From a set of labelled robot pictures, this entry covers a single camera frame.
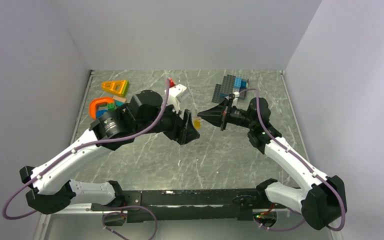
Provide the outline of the yellow key tag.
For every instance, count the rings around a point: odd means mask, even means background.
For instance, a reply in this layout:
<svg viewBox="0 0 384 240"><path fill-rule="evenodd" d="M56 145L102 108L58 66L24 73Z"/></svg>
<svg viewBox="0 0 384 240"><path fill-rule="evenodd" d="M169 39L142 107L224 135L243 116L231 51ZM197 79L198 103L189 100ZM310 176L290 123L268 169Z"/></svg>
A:
<svg viewBox="0 0 384 240"><path fill-rule="evenodd" d="M198 119L198 118L194 119L194 120L193 120L193 126L194 126L197 130L199 130L199 129L201 128L201 120Z"/></svg>

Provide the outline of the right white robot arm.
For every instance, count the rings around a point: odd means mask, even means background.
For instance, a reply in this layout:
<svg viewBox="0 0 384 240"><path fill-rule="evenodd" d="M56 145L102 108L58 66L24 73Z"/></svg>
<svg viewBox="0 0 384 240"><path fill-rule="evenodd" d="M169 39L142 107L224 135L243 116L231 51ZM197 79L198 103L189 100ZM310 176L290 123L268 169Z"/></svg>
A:
<svg viewBox="0 0 384 240"><path fill-rule="evenodd" d="M298 184L293 188L270 178L257 185L256 203L262 208L271 204L283 205L299 214L315 230L335 227L340 231L345 225L347 202L345 184L337 176L328 176L305 160L270 123L271 111L263 97L250 100L247 109L234 105L233 96L222 103L199 112L202 120L225 130L227 124L248 129L251 145L274 160Z"/></svg>

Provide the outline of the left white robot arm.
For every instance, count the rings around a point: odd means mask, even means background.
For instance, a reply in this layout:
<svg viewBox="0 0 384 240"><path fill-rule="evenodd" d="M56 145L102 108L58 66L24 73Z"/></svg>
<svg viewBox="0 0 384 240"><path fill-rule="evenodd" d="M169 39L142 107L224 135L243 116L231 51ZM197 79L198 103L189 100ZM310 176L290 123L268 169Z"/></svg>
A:
<svg viewBox="0 0 384 240"><path fill-rule="evenodd" d="M100 204L111 210L126 205L120 184L81 182L73 179L81 167L132 143L141 134L163 133L180 145L200 137L192 123L192 113L180 110L190 91L171 87L161 96L143 90L131 100L97 118L64 152L38 167L20 170L23 183L28 184L26 201L42 214L53 214L73 204Z"/></svg>

